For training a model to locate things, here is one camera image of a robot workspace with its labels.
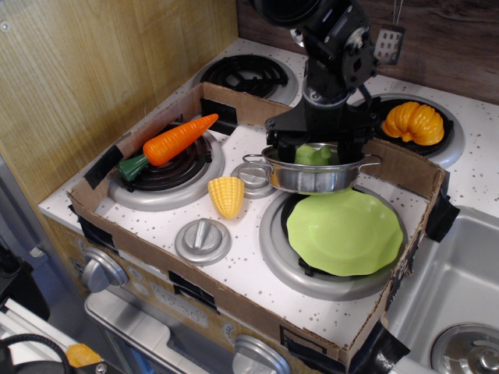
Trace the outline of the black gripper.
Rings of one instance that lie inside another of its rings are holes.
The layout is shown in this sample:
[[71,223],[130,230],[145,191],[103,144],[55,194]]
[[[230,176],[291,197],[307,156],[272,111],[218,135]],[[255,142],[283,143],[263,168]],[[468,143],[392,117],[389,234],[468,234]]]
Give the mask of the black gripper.
[[294,162],[297,145],[336,142],[340,164],[352,164],[363,159],[363,147],[373,137],[377,122],[369,104],[319,105],[303,98],[265,122],[267,144],[278,148],[280,161]]

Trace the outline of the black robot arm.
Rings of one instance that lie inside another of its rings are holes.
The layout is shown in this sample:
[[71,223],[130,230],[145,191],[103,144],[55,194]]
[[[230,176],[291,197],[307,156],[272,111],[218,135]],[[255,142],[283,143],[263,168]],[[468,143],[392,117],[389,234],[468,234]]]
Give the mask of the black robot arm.
[[365,82],[377,73],[370,21],[357,1],[255,1],[269,23],[294,30],[306,50],[302,96],[266,121],[267,142],[286,163],[305,143],[335,143],[339,161],[361,158],[377,116]]

